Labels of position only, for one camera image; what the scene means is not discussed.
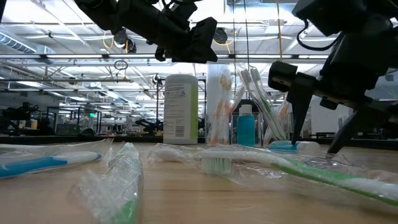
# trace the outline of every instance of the workbench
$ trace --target workbench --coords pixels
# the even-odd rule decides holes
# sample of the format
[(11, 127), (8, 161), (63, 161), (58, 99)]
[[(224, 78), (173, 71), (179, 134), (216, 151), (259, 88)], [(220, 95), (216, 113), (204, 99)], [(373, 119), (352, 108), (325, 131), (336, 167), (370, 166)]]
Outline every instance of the workbench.
[[(398, 223), (395, 215), (250, 189), (178, 162), (148, 163), (153, 145), (135, 144), (144, 165), (143, 223)], [(398, 172), (398, 152), (346, 147), (341, 153), (356, 165)], [(69, 195), (87, 168), (99, 174), (106, 170), (94, 162), (0, 180), (1, 223), (95, 223)]]

